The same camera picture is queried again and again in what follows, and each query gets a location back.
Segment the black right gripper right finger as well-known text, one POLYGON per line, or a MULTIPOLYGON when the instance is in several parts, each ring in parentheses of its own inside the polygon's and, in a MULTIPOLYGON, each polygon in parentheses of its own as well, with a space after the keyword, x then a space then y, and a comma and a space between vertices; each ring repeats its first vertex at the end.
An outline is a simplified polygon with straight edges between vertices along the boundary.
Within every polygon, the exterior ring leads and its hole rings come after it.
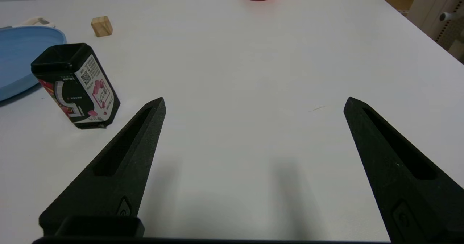
POLYGON ((463 188, 365 102, 343 112, 390 241, 462 244, 463 188))

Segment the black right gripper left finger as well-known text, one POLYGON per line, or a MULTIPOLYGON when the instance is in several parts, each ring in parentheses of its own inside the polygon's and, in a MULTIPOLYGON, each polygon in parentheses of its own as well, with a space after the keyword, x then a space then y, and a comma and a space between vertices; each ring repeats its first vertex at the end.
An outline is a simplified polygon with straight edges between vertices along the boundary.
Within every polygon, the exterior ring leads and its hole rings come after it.
POLYGON ((137 216, 166 106, 145 104, 39 217, 45 236, 72 216, 137 216))

